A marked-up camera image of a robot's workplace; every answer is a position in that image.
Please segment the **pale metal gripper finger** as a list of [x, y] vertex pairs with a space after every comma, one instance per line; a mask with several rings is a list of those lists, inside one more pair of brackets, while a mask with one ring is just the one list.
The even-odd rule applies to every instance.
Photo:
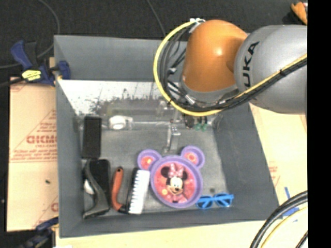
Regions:
[[172, 136], [172, 127], [168, 127], [167, 135], [166, 135], [166, 143], [162, 149], [163, 153], [167, 153], [170, 150], [171, 136]]
[[170, 151], [177, 151], [181, 133], [177, 127], [170, 128]]

